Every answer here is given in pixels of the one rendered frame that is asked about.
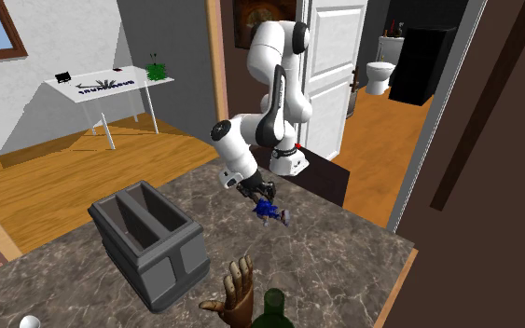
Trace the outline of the brown wooden hand model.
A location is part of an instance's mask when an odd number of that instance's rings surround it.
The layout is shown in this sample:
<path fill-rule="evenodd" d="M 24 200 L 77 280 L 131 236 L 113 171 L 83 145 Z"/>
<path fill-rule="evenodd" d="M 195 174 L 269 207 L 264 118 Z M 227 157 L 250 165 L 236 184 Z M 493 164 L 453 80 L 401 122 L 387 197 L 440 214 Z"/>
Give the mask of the brown wooden hand model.
<path fill-rule="evenodd" d="M 230 328 L 251 328 L 254 309 L 253 261 L 249 254 L 228 266 L 223 278 L 225 301 L 204 300 L 199 308 L 216 312 Z"/>

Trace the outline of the blue hedgehog figure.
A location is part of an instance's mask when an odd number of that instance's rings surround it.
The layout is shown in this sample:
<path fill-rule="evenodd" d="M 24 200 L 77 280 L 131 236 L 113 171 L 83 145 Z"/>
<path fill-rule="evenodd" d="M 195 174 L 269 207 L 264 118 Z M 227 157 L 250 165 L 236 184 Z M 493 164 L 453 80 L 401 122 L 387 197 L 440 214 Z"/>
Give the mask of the blue hedgehog figure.
<path fill-rule="evenodd" d="M 280 211 L 271 201 L 264 198 L 255 198 L 255 204 L 253 212 L 262 220 L 263 226 L 269 225 L 270 218 L 281 222 L 284 226 L 290 225 L 290 212 L 288 210 Z"/>

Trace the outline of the grey toaster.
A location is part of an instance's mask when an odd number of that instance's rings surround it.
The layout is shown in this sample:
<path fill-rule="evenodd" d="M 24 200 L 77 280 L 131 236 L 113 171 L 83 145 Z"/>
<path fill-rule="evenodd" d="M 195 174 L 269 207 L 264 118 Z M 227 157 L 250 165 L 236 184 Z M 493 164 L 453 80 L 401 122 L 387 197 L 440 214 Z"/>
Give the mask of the grey toaster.
<path fill-rule="evenodd" d="M 88 213 L 149 311 L 166 310 L 209 274 L 203 227 L 148 182 L 93 202 Z"/>

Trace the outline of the dark wall picture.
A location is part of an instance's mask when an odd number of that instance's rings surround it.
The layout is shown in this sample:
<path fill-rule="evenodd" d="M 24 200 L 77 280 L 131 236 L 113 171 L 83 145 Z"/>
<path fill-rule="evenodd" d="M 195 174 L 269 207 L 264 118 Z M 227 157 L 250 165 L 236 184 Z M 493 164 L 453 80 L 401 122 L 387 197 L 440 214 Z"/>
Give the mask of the dark wall picture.
<path fill-rule="evenodd" d="M 232 0 L 236 48 L 248 49 L 252 29 L 262 21 L 293 21 L 297 0 Z"/>

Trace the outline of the green glass bottle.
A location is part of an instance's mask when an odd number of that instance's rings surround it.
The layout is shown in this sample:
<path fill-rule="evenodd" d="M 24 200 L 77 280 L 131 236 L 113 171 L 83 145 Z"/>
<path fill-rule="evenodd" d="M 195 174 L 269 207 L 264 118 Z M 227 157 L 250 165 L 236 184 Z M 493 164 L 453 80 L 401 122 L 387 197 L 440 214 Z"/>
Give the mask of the green glass bottle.
<path fill-rule="evenodd" d="M 284 293 L 270 288 L 264 294 L 264 311 L 252 323 L 251 328 L 295 328 L 284 315 Z"/>

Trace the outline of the dark robot stand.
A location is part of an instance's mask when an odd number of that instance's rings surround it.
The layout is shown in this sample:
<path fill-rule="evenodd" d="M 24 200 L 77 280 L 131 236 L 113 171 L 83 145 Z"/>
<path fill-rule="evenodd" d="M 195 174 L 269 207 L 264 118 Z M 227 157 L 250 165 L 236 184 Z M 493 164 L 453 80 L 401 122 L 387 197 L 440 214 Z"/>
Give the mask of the dark robot stand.
<path fill-rule="evenodd" d="M 276 186 L 277 199 L 282 205 L 290 205 L 302 200 L 303 196 L 313 193 L 317 197 L 328 200 L 340 207 L 343 206 L 350 172 L 337 164 L 300 147 L 299 150 L 309 161 L 309 166 L 296 176 L 281 176 L 275 179 L 275 174 L 269 175 L 269 180 Z"/>

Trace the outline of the white panelled door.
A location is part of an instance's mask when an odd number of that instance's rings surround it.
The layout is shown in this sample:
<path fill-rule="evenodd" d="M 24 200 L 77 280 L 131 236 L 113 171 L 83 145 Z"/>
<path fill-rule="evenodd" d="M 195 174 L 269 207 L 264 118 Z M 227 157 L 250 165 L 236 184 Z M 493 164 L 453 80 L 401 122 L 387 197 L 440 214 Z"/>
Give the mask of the white panelled door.
<path fill-rule="evenodd" d="M 368 0 L 309 0 L 311 40 L 303 92 L 312 115 L 299 130 L 302 145 L 332 159 L 339 154 Z"/>

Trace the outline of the white table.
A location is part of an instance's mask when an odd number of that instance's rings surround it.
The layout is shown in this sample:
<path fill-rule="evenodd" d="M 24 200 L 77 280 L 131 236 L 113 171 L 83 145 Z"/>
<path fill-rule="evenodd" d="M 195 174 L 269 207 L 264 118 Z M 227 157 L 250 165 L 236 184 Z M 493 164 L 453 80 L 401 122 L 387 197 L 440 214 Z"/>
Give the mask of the white table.
<path fill-rule="evenodd" d="M 93 135 L 96 134 L 95 127 L 98 123 L 102 123 L 111 150 L 115 150 L 116 147 L 99 101 L 105 97 L 143 89 L 148 101 L 154 131 L 159 134 L 149 88 L 169 82 L 173 82 L 173 78 L 168 76 L 151 80 L 145 68 L 133 65 L 82 75 L 70 75 L 64 72 L 55 75 L 53 79 L 45 80 L 47 85 L 60 92 L 71 102 L 81 105 Z"/>

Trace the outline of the black cabinet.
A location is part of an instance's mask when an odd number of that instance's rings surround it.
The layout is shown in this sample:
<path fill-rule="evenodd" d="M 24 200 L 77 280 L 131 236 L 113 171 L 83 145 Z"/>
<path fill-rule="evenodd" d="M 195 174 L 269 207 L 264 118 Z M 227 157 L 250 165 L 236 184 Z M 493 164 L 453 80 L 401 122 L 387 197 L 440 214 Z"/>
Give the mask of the black cabinet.
<path fill-rule="evenodd" d="M 389 99 L 424 105 L 435 93 L 457 27 L 408 28 L 394 69 Z"/>

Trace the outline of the white toilet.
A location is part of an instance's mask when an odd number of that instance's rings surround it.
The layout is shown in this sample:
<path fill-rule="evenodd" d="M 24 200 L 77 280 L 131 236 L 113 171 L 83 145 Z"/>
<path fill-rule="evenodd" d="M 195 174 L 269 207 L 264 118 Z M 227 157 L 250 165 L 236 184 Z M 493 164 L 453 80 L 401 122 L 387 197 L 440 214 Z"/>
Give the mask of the white toilet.
<path fill-rule="evenodd" d="M 398 64 L 405 40 L 402 36 L 403 25 L 403 22 L 399 22 L 379 37 L 376 60 L 366 65 L 366 93 L 382 95 L 390 87 L 389 80 Z"/>

